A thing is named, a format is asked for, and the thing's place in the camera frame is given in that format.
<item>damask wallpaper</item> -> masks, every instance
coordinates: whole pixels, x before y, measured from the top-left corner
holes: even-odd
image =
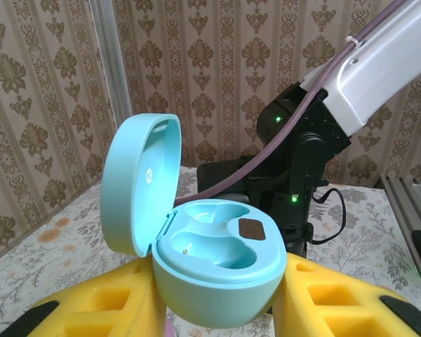
[[[391,0],[113,2],[133,113],[177,114],[182,163],[198,166],[258,152],[264,106]],[[381,173],[421,178],[421,75],[326,167],[332,182],[352,185]]]
[[[88,3],[0,0],[0,254],[95,183],[115,132]]]

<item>open case lid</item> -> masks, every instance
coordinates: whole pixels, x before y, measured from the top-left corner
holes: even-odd
[[[110,249],[145,257],[175,202],[181,160],[174,114],[137,114],[116,132],[101,182],[100,217]]]

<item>table surface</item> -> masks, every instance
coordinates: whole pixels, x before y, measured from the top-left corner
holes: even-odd
[[[178,196],[196,193],[196,170],[181,168]],[[309,246],[308,259],[331,269],[386,286],[421,310],[421,279],[385,192],[364,187],[337,187],[347,206],[345,231],[320,246]],[[92,186],[47,224],[0,259],[0,332],[38,300],[134,259],[110,251],[100,228],[100,184]],[[338,231],[342,208],[338,196],[313,203],[309,220],[315,238]],[[265,314],[237,329],[194,326],[171,311],[168,318],[181,337],[274,336],[272,316]]]

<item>black cable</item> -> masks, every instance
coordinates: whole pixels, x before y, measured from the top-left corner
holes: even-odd
[[[340,200],[342,202],[342,210],[343,210],[343,214],[342,214],[342,226],[340,227],[340,230],[338,231],[338,233],[337,234],[334,234],[332,237],[328,237],[328,238],[323,239],[323,240],[313,240],[312,239],[312,240],[309,241],[310,244],[325,244],[327,241],[330,241],[330,240],[336,238],[344,230],[344,228],[345,228],[345,225],[346,225],[346,205],[345,205],[345,200],[343,199],[342,193],[338,189],[331,188],[321,198],[317,199],[317,198],[312,197],[312,199],[317,204],[324,204],[324,202],[327,200],[327,198],[329,197],[329,195],[332,192],[337,192],[337,194],[340,197]]]

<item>earbud charging case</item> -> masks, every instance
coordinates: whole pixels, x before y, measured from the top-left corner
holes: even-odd
[[[181,318],[214,329],[247,324],[271,306],[286,269],[278,227],[235,201],[173,208],[180,158],[176,115],[138,114],[122,123],[102,175],[105,241],[120,253],[152,253],[158,292]]]

